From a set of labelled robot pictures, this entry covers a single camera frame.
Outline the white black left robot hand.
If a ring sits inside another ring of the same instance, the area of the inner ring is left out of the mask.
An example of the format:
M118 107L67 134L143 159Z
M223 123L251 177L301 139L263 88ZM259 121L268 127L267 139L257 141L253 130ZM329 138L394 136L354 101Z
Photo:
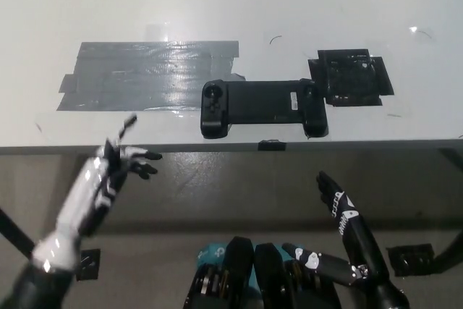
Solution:
M33 249L31 263L45 274L73 274L80 265L82 240L102 225L128 174L148 180L157 170L148 162L162 159L146 148L123 146L126 132L137 115L124 120L114 137L108 137L82 165L56 218L55 227Z

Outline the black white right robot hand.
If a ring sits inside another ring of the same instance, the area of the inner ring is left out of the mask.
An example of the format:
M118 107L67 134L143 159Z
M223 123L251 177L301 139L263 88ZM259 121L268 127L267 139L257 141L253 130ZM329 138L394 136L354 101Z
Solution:
M409 308L409 300L391 281L373 233L347 193L327 173L316 177L320 198L334 218L348 260L284 243L282 249L310 273L361 291L367 308Z

